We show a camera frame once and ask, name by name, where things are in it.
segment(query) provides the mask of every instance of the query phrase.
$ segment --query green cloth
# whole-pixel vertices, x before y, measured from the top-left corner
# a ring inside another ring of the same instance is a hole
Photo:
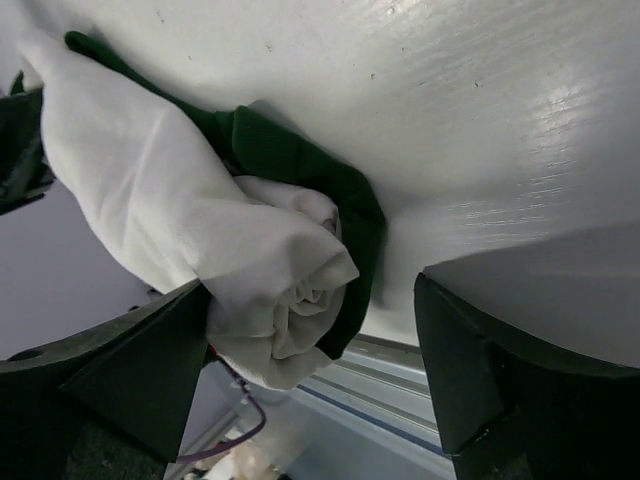
[[[359,278],[347,286],[334,326],[317,344],[330,358],[339,358],[362,326],[386,228],[382,210],[364,175],[247,107],[208,112],[163,92],[109,48],[82,33],[67,33],[65,42],[74,52],[125,75],[181,108],[232,171],[300,185],[333,200],[339,211],[342,242],[360,271]]]
[[[18,76],[13,80],[11,84],[11,89],[9,90],[9,95],[18,95],[19,93],[24,93],[24,86],[22,85],[22,81],[24,80],[24,73],[20,72]]]

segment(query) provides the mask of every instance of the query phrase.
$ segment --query rolled fabric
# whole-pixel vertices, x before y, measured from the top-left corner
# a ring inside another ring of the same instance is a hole
[[[331,201],[234,181],[172,103],[44,32],[18,46],[50,166],[111,255],[162,293],[199,278],[209,339],[249,380],[292,388],[329,365],[316,343],[358,276]]]
[[[338,318],[316,346],[330,358],[340,358],[364,321],[386,232],[384,213],[362,172],[249,107],[203,110],[154,85],[108,45],[75,31],[67,32],[64,38],[71,51],[124,75],[180,108],[232,175],[254,175],[319,191],[338,207],[342,242],[360,276],[347,285]],[[12,91],[20,91],[20,87],[18,76]]]

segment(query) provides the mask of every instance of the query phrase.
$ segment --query white towel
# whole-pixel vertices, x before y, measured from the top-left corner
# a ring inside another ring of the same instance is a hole
[[[111,255],[163,293],[199,278],[209,340],[249,380],[292,388],[329,365],[315,344],[358,276],[331,201],[234,181],[176,106],[43,32],[19,50],[48,161]]]

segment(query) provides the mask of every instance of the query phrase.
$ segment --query white painted wall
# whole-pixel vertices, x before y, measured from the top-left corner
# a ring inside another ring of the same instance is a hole
[[[45,3],[21,14],[46,23]],[[366,333],[415,344],[414,277],[455,260],[433,274],[490,313],[640,366],[625,241],[640,219],[637,1],[59,4],[50,28],[108,41],[203,106],[254,104],[369,176],[390,232]],[[589,232],[597,247],[576,254]],[[527,250],[461,260],[514,246]]]

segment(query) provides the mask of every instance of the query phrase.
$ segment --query purple wire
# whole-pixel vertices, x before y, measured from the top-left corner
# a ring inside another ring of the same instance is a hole
[[[231,375],[231,377],[238,385],[240,385],[240,389],[244,394],[244,398],[246,398],[247,401],[253,406],[253,408],[255,408],[256,411],[260,414],[260,423],[238,438],[219,442],[215,447],[208,450],[203,450],[201,452],[192,453],[189,455],[180,455],[176,458],[174,463],[192,463],[204,458],[213,457],[214,455],[219,455],[223,452],[226,452],[227,450],[232,449],[233,447],[237,447],[241,443],[244,443],[250,438],[256,436],[267,424],[267,414],[260,406],[260,404],[256,402],[255,398],[253,398],[253,394],[249,391],[249,385],[247,384],[247,382],[240,375],[238,375],[221,357],[218,357],[218,360],[220,361],[220,363],[222,363],[222,366],[225,368],[227,373]]]

